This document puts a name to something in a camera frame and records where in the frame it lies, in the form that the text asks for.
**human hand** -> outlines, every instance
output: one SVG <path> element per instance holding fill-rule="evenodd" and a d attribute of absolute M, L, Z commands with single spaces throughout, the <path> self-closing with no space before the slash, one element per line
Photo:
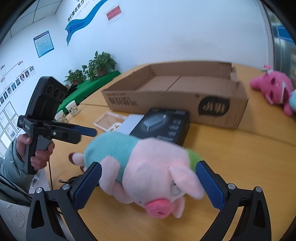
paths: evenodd
<path fill-rule="evenodd" d="M 30 138 L 27 134 L 19 135 L 17 138 L 17 152 L 22 158 L 22 161 L 25 159 L 25 150 L 26 145 L 31 144 L 33 141 L 32 138 Z M 43 169 L 47 166 L 47 162 L 49 161 L 49 157 L 52 154 L 54 150 L 54 143 L 50 144 L 48 149 L 43 150 L 37 150 L 35 152 L 35 156 L 31 157 L 31 163 L 34 168 L 37 170 Z"/>

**green plush patch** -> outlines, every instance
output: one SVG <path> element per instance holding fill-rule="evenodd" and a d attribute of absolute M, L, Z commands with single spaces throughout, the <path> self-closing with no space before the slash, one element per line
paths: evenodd
<path fill-rule="evenodd" d="M 191 149 L 186 150 L 190 160 L 190 169 L 195 172 L 195 166 L 199 161 L 202 161 L 203 158 Z"/>

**blue framed poster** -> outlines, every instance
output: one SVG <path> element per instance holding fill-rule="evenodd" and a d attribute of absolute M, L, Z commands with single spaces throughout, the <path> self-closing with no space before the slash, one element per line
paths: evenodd
<path fill-rule="evenodd" d="M 46 31 L 35 37 L 34 43 L 39 58 L 47 54 L 48 52 L 54 50 L 54 46 L 52 44 L 52 39 L 50 37 L 49 31 Z"/>

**pink plush toy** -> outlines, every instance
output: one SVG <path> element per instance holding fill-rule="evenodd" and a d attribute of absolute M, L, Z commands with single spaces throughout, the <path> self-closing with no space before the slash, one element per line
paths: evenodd
<path fill-rule="evenodd" d="M 182 216 L 185 193 L 204 196 L 193 169 L 201 158 L 195 152 L 156 138 L 139 139 L 117 132 L 96 137 L 84 154 L 69 160 L 82 170 L 94 161 L 102 165 L 100 187 L 121 203 L 135 202 L 154 218 Z"/>
<path fill-rule="evenodd" d="M 269 104 L 284 105 L 284 113 L 287 116 L 293 114 L 289 106 L 291 93 L 294 91 L 292 81 L 288 76 L 279 71 L 268 73 L 269 66 L 265 66 L 265 74 L 250 81 L 250 86 L 254 90 L 260 90 Z"/>

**red sign with text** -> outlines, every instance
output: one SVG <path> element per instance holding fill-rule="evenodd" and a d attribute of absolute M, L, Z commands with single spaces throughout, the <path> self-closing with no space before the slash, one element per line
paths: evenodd
<path fill-rule="evenodd" d="M 121 14 L 120 6 L 113 8 L 111 11 L 107 13 L 107 18 L 110 21 L 112 18 L 116 17 L 117 15 Z"/>

